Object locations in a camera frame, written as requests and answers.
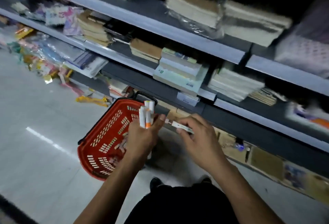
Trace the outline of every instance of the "person's right hand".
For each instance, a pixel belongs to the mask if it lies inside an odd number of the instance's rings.
[[[205,119],[198,114],[192,114],[179,119],[178,122],[190,127],[194,132],[194,135],[190,136],[185,130],[177,129],[197,165],[211,173],[212,168],[227,162],[214,128]]]

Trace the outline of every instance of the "forearm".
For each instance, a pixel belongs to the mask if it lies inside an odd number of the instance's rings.
[[[240,224],[283,223],[227,159],[218,161],[211,174],[228,197]]]
[[[139,169],[138,163],[124,157],[74,224],[114,224]]]

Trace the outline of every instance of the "shopping basket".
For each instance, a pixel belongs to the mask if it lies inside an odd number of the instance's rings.
[[[123,158],[124,149],[117,147],[128,133],[129,123],[139,118],[138,110],[144,102],[137,100],[138,95],[155,101],[155,105],[158,103],[156,99],[142,92],[137,92],[133,98],[118,98],[78,142],[80,163],[92,177],[106,180]]]

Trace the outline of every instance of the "black shoe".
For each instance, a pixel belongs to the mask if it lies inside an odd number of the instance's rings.
[[[153,179],[150,182],[150,190],[154,190],[160,185],[164,185],[163,182],[158,177],[153,177]]]
[[[201,183],[210,183],[210,184],[212,184],[212,182],[211,182],[211,179],[210,179],[210,177],[205,177],[202,181],[201,181]]]

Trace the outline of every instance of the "basket handle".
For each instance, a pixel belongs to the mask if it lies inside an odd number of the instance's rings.
[[[158,101],[154,97],[152,97],[152,96],[150,96],[150,95],[148,95],[148,94],[146,94],[145,92],[142,92],[142,91],[136,92],[135,95],[133,96],[133,99],[136,100],[136,101],[140,101],[140,100],[137,100],[137,96],[138,95],[141,95],[143,97],[146,97],[149,100],[154,101],[154,105],[157,105],[158,104]]]

